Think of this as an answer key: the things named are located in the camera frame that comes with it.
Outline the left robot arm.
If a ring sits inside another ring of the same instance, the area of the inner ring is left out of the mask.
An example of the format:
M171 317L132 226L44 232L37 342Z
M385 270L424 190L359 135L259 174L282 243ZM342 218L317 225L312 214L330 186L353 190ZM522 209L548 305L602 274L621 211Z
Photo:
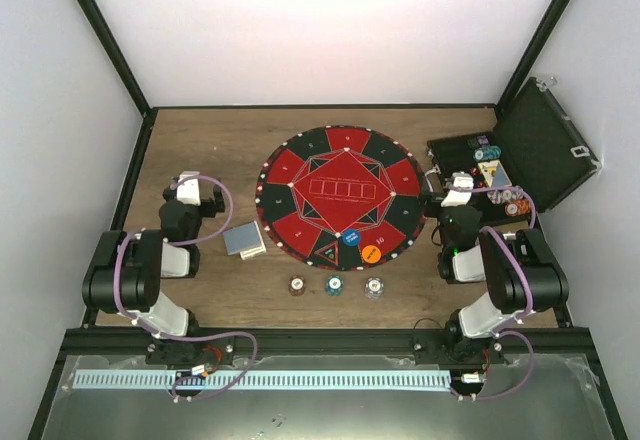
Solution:
M158 340L170 339L169 351L181 363L196 362L204 352L195 315L161 290L164 279L193 278L200 264L199 245L220 232L202 236L205 219L233 212L222 182L197 171L174 177L163 192L160 227L101 234L82 284L91 310L119 315Z

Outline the blue small blind button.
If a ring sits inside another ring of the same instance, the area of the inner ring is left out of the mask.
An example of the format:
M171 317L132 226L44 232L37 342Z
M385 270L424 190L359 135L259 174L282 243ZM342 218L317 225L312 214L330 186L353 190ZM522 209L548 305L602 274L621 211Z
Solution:
M361 242L361 233L357 229L349 229L342 234L342 241L349 247L357 246Z

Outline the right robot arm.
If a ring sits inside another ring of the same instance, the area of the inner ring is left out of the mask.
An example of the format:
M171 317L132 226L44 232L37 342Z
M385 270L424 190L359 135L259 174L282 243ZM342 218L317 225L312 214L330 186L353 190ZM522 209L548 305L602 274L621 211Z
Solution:
M482 213L472 205L476 194L505 192L515 199L515 210L524 201L530 216L528 227L510 234L484 225ZM535 204L522 187L477 188L471 175L457 172L449 189L441 193L425 174L421 199L425 215L436 219L440 276L452 283L486 284L486 292L454 311L443 327L444 351L451 360L468 362L508 326L566 304L568 280L536 227Z

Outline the brown poker chip stack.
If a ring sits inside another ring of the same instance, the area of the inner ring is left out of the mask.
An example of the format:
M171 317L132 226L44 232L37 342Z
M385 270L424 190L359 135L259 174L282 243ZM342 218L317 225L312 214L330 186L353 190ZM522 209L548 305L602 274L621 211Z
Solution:
M288 291L292 296L303 295L306 290L306 282L301 277L293 277L289 281Z

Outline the teal poker chip stack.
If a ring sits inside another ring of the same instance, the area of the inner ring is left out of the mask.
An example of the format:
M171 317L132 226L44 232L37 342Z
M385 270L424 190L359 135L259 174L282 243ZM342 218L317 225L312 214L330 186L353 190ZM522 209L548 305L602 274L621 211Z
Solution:
M325 292L329 296L338 296L342 293L344 282L339 276L331 276L325 283Z

